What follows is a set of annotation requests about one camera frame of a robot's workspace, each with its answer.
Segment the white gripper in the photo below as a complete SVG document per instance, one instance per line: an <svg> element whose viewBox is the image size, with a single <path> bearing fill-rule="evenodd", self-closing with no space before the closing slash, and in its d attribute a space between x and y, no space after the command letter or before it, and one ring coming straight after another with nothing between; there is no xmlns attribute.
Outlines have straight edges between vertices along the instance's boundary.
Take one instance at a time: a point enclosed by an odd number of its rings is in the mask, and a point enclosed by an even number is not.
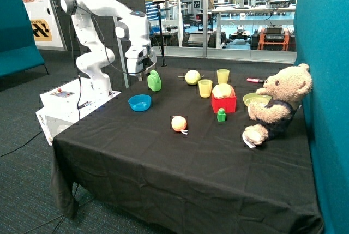
<svg viewBox="0 0 349 234"><path fill-rule="evenodd" d="M142 73L146 79L157 63L156 53L150 45L132 46L125 53L125 56L127 58L127 73L131 76L138 76L138 81L142 81Z"/></svg>

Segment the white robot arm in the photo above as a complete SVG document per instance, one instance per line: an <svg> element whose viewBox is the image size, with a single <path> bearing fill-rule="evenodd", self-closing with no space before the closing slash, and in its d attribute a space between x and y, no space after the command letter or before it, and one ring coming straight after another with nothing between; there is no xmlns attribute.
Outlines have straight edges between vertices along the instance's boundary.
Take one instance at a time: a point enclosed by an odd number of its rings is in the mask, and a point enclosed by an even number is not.
<svg viewBox="0 0 349 234"><path fill-rule="evenodd" d="M112 92L110 78L101 68L110 65L115 55L101 42L92 21L93 16L120 18L115 34L121 41L131 43L125 53L127 74L140 77L155 68L157 57L151 47L151 24L145 13L133 11L117 0L61 0L61 7L71 16L80 44L90 50L79 56L76 64L80 71L89 76L96 93L109 95Z"/></svg>

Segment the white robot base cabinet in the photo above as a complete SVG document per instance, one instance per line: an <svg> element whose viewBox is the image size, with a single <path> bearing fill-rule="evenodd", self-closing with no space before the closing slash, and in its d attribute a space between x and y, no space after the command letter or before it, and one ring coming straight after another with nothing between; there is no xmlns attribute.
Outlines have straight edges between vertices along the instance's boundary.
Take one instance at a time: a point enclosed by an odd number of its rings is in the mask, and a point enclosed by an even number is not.
<svg viewBox="0 0 349 234"><path fill-rule="evenodd" d="M119 94L113 90L99 94L92 88L92 81L84 77L41 94L43 108L36 112L36 116L48 144L52 145L56 135Z"/></svg>

